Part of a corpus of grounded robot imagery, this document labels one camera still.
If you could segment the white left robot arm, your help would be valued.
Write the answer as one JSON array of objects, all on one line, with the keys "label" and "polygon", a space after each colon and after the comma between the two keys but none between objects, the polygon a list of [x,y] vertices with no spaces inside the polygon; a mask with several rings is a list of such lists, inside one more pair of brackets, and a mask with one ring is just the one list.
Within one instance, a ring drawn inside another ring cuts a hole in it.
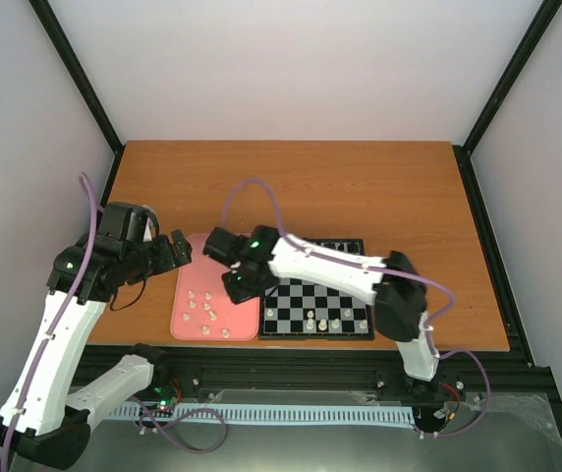
[{"label": "white left robot arm", "polygon": [[166,354],[137,344],[106,373],[70,387],[88,336],[124,285],[146,285],[192,260],[179,230],[160,232],[148,208],[123,203],[92,216],[89,230],[54,260],[39,331],[19,380],[0,409],[0,446],[27,460],[67,470],[91,433],[135,394],[164,393],[171,383]]}]

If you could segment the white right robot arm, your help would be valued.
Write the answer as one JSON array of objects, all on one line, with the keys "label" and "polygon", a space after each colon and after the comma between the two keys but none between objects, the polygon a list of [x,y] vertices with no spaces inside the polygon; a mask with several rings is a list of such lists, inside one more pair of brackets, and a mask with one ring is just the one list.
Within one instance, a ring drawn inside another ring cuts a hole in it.
[{"label": "white right robot arm", "polygon": [[374,327],[394,341],[408,378],[434,380],[439,355],[430,345],[428,282],[408,258],[357,256],[317,246],[259,225],[249,236],[214,228],[203,252],[228,268],[221,279],[231,302],[264,295],[283,278],[295,278],[352,295],[373,308]]}]

